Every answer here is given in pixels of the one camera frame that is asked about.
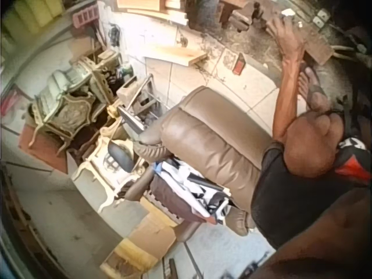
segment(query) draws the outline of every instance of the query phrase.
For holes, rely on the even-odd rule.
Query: red rug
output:
[[[57,142],[54,138],[49,135],[39,133],[36,136],[34,145],[28,148],[35,128],[25,124],[23,131],[19,137],[18,147],[26,153],[34,156],[35,158],[42,160],[46,164],[50,165],[54,169],[67,174],[67,158],[66,152],[61,152],[57,156],[58,149],[61,146],[60,142]]]

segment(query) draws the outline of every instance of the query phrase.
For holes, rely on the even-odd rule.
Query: foot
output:
[[[331,109],[331,103],[327,96],[321,92],[310,92],[314,86],[320,86],[315,72],[310,68],[305,68],[305,72],[300,72],[298,77],[298,92],[307,102],[307,110],[315,112],[326,112]]]

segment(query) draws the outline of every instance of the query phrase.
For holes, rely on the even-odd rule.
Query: person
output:
[[[281,246],[249,279],[369,279],[371,263],[371,193],[355,188]]]
[[[279,249],[341,196],[356,189],[370,196],[371,154],[350,111],[331,110],[316,73],[303,61],[299,27],[290,17],[274,17],[267,26],[283,56],[282,82],[273,143],[262,160],[251,212],[258,230]],[[298,93],[310,109],[299,117]]]

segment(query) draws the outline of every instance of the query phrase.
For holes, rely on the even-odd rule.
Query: wooden board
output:
[[[166,10],[163,13],[153,12],[150,10],[139,10],[139,9],[127,9],[127,13],[135,13],[136,15],[143,15],[149,17],[155,17],[157,19],[169,20],[170,22],[175,22],[182,25],[187,25],[188,19],[186,19],[186,14],[178,12],[176,10]]]
[[[142,9],[142,10],[165,10],[165,0],[116,0],[118,8]]]
[[[169,9],[184,9],[185,2],[182,0],[166,0],[165,1],[165,8]]]
[[[179,46],[148,46],[142,50],[141,55],[183,66],[190,66],[207,57],[204,51]]]

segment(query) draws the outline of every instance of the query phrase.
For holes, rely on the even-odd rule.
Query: hand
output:
[[[268,32],[275,38],[283,60],[300,62],[305,52],[305,42],[289,16],[274,17],[267,22]]]

